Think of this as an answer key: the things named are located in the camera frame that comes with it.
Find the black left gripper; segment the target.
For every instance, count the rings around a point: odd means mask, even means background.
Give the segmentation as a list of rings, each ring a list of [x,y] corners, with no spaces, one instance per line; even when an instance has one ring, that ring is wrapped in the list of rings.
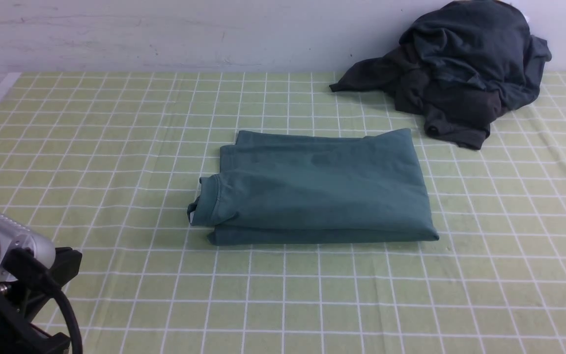
[[[14,249],[4,268],[16,276],[0,282],[0,354],[81,354],[83,339],[74,309],[63,287],[79,273],[83,255],[57,248],[52,267],[42,265],[30,251]],[[33,324],[44,305],[54,300],[67,334],[48,334]]]

